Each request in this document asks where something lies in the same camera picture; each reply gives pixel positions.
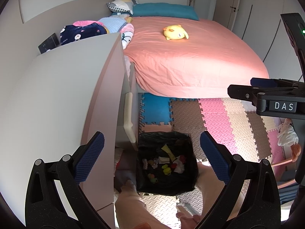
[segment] pink foam mat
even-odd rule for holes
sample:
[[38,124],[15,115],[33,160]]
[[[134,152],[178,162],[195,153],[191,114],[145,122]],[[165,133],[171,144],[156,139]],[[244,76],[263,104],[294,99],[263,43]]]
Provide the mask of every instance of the pink foam mat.
[[[278,132],[277,130],[269,131],[268,139],[272,151],[272,163],[278,163],[284,160],[283,150],[281,146],[278,146]],[[275,177],[279,178],[283,174],[285,166],[275,166],[273,172]]]
[[199,99],[205,126],[217,143],[225,145],[231,154],[237,154],[233,130],[221,98]]

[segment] screw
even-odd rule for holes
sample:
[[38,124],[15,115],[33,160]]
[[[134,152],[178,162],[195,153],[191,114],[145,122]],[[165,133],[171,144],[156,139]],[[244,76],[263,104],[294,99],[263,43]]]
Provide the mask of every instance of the screw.
[[70,160],[70,156],[69,155],[64,155],[63,156],[63,161],[65,161],[65,162],[67,162],[67,161],[69,161]]
[[241,159],[242,159],[242,157],[239,156],[238,154],[234,155],[233,158],[234,158],[234,160],[236,160],[236,161],[241,161]]
[[40,165],[41,164],[41,159],[37,159],[36,161],[35,161],[35,165]]
[[263,164],[264,165],[269,165],[269,161],[267,159],[263,159]]

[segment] red object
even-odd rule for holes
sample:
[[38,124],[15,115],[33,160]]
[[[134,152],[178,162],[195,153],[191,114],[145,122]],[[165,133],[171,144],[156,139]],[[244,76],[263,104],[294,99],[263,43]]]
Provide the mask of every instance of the red object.
[[181,155],[180,156],[180,158],[179,158],[179,160],[181,161],[181,163],[185,163],[185,156],[184,155]]

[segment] black garbage bag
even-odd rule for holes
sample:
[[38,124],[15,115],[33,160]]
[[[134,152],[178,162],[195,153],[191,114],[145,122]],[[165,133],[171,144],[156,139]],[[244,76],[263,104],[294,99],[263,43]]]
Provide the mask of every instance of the black garbage bag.
[[[165,163],[152,166],[152,160],[159,157],[169,158],[161,148],[167,145],[175,157],[184,159],[184,171],[175,172],[172,160],[167,163],[171,168],[169,175],[165,174]],[[139,135],[138,157],[136,169],[137,191],[150,194],[175,196],[195,189],[198,176],[198,166],[194,156],[192,140],[189,134],[180,132],[145,132]]]

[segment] leg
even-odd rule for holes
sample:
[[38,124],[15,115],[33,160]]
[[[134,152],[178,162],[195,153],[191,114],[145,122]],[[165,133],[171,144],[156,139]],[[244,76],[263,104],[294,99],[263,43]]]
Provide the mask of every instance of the leg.
[[[202,218],[204,218],[215,201],[217,200],[219,194],[221,193],[223,187],[225,186],[224,182],[218,180],[216,174],[214,173],[212,167],[205,166],[202,163],[198,163],[199,177],[197,179],[197,187],[202,192]],[[229,219],[232,219],[237,216],[241,205],[244,201],[244,195],[240,193],[238,200],[232,210]]]
[[146,210],[146,205],[141,201],[131,181],[127,181],[122,187],[122,192],[115,202],[115,208],[120,229],[133,229],[145,222],[152,229],[170,229]]

